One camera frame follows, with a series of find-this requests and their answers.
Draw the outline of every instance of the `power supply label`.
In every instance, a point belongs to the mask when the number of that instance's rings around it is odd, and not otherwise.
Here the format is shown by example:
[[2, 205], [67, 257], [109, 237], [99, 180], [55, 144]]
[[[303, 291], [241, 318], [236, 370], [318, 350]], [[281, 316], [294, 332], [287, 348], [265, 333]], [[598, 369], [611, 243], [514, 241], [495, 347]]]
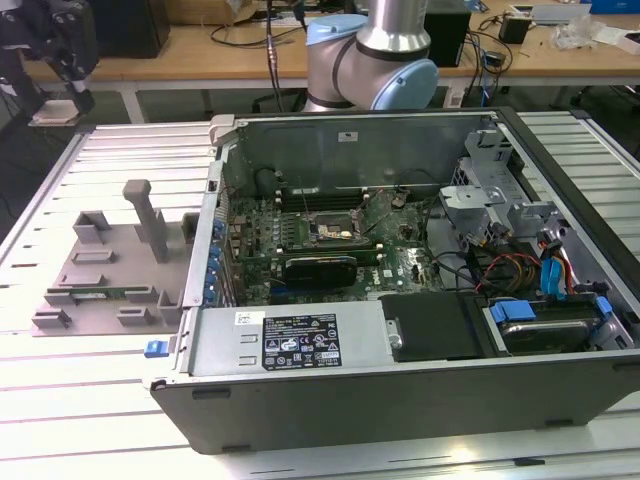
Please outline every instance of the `power supply label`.
[[265, 317], [262, 323], [265, 370], [339, 367], [338, 322], [334, 314]]

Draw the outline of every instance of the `aluminum extrusion table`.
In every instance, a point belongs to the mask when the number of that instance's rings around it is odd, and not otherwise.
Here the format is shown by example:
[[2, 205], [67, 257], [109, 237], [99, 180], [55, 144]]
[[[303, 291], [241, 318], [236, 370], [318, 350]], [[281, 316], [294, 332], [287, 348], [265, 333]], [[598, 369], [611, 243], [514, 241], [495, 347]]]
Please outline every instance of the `aluminum extrusion table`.
[[[589, 120], [522, 117], [640, 255], [632, 159]], [[151, 181], [167, 221], [197, 211], [214, 156], [207, 130], [104, 126], [77, 135], [2, 245], [0, 478], [640, 478], [640, 394], [585, 427], [207, 457], [190, 449], [143, 387], [142, 379], [169, 368], [166, 358], [145, 359], [143, 348], [166, 336], [32, 338], [31, 315], [73, 245], [78, 212], [102, 209], [112, 224], [135, 222], [120, 192], [140, 177]], [[536, 189], [544, 196], [541, 184]], [[514, 462], [522, 458], [544, 464]]]

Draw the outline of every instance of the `metal case panel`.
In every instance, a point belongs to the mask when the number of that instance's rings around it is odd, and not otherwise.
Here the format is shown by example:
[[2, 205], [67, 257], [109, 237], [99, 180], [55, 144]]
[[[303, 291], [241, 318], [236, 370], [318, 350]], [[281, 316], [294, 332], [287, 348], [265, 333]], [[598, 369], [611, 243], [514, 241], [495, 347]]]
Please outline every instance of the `metal case panel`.
[[640, 362], [628, 361], [161, 382], [151, 395], [191, 447], [211, 455], [582, 425], [640, 389]]

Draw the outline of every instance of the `wooden desk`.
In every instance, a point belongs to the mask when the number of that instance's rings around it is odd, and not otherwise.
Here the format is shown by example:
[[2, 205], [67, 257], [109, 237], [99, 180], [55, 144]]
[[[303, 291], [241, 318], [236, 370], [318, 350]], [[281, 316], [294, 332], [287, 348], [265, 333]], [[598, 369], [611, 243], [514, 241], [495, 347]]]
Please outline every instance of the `wooden desk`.
[[[529, 3], [550, 3], [534, 0]], [[477, 28], [485, 18], [503, 12], [508, 0], [487, 1], [491, 10], [474, 14], [471, 27]], [[595, 16], [609, 26], [634, 29], [640, 25], [640, 15]], [[212, 27], [174, 26], [169, 42], [160, 56], [149, 60], [107, 58], [92, 75], [90, 88], [121, 93], [133, 123], [145, 121], [137, 98], [141, 90], [208, 90], [237, 88], [271, 88], [264, 49], [240, 49], [213, 43], [209, 39]], [[286, 29], [276, 29], [276, 33]], [[231, 42], [250, 42], [264, 38], [262, 27], [234, 27], [219, 32], [219, 38]], [[487, 30], [498, 34], [498, 26]], [[640, 84], [640, 57], [634, 57], [617, 47], [598, 45], [595, 49], [560, 51], [550, 44], [551, 28], [536, 27], [527, 34], [523, 45], [512, 46], [513, 65], [500, 79], [501, 85], [623, 85]], [[304, 88], [307, 77], [307, 57], [304, 34], [297, 31], [278, 46], [279, 75], [283, 88]], [[482, 47], [502, 50], [489, 38]], [[29, 64], [29, 73], [46, 88], [56, 86], [56, 77], [43, 64]], [[440, 85], [449, 87], [447, 106], [459, 106], [459, 100], [475, 71], [475, 55], [470, 45], [465, 47], [458, 68], [440, 69]]]

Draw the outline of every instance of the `computer case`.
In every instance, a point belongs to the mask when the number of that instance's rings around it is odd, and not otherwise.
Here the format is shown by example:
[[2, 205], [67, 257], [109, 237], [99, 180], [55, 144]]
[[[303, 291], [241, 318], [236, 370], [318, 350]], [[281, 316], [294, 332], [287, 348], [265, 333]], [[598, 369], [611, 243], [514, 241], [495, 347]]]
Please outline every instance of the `computer case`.
[[89, 0], [100, 57], [155, 58], [169, 38], [164, 0]]
[[424, 28], [431, 37], [429, 58], [438, 67], [457, 67], [471, 12], [463, 0], [429, 0]]

